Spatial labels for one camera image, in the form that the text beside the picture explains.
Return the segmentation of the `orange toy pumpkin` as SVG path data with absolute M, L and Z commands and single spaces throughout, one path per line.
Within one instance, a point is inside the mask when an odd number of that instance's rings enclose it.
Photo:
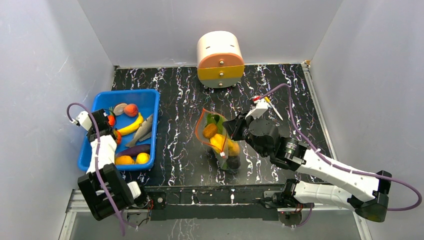
M 114 137 L 115 137 L 116 144 L 117 145 L 120 145 L 121 142 L 122 142 L 122 135 L 121 135 L 121 133 L 117 129 L 114 129 L 113 130 L 113 134 L 114 134 Z

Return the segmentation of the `yellow toy bell pepper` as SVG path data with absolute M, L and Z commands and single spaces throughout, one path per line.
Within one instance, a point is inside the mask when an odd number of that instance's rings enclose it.
M 221 154 L 228 149 L 228 139 L 225 135 L 216 133 L 209 139 L 211 148 L 218 154 Z

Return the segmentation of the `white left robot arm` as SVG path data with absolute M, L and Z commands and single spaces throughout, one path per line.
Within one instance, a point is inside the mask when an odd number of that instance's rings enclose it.
M 135 181 L 126 183 L 115 166 L 117 134 L 105 111 L 82 111 L 74 122 L 87 131 L 91 147 L 88 170 L 77 184 L 93 217 L 100 221 L 130 206 L 147 206 L 149 194 Z

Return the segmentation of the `green leafy vegetable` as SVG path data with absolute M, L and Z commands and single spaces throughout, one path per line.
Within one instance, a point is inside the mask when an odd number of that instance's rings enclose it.
M 217 132 L 219 134 L 222 134 L 223 133 L 223 130 L 224 130 L 223 122 L 225 122 L 225 121 L 227 121 L 227 119 L 224 116 L 220 115 L 220 114 L 209 113 L 206 116 L 206 125 L 215 124 L 216 127 L 217 127 Z

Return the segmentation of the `dark purple toy fruit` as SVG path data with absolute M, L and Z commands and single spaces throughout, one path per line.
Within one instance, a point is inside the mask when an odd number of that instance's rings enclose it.
M 237 156 L 229 156 L 226 160 L 228 170 L 238 170 L 241 166 L 241 159 Z

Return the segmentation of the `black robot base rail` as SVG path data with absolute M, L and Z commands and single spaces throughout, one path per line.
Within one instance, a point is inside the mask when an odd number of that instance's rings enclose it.
M 277 221 L 278 212 L 298 206 L 283 199 L 283 184 L 147 186 L 152 220 L 262 219 Z

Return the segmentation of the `clear red-zipper zip bag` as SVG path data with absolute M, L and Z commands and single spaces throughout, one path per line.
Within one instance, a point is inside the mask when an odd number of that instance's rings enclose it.
M 224 128 L 223 123 L 226 120 L 223 115 L 204 108 L 194 133 L 196 138 L 212 151 L 221 170 L 236 173 L 241 167 L 241 148 L 236 141 L 230 139 Z

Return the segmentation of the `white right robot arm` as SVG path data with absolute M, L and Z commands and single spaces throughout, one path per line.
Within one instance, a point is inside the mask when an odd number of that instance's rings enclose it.
M 288 180 L 280 195 L 286 206 L 320 203 L 349 209 L 373 222 L 385 221 L 391 173 L 360 171 L 327 156 L 319 157 L 308 144 L 282 136 L 278 127 L 268 119 L 239 114 L 222 125 L 231 140 L 245 141 L 276 167 L 327 182 L 321 185 Z

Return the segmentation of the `orange-yellow toy fruit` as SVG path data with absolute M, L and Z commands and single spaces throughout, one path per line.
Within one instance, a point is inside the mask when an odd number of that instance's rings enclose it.
M 240 146 L 236 141 L 230 140 L 228 142 L 228 156 L 235 157 L 240 154 Z

